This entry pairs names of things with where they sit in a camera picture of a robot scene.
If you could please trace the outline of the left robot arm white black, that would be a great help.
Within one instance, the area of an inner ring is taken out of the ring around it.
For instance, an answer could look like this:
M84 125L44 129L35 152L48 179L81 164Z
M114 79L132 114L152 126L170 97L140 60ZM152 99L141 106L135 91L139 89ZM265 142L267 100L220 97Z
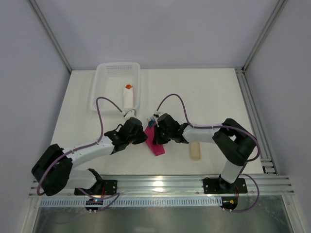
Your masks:
M75 195L100 195L106 181L92 168L76 167L99 157L123 151L130 144L147 140L139 119L131 117L119 130L106 132L99 141L72 148L50 145L33 166L31 173L39 183L37 189L46 196L53 196L64 188L74 189Z

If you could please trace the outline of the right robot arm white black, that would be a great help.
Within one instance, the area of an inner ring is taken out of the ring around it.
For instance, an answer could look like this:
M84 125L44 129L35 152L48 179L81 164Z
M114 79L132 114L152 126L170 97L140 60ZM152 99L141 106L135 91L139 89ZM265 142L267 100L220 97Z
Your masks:
M218 178L204 178L205 194L247 193L245 179L240 178L249 156L258 142L252 134L231 118L221 125L192 126L180 124L167 113L157 112L153 144L164 145L171 140L175 143L212 143L217 145L226 158L225 166Z

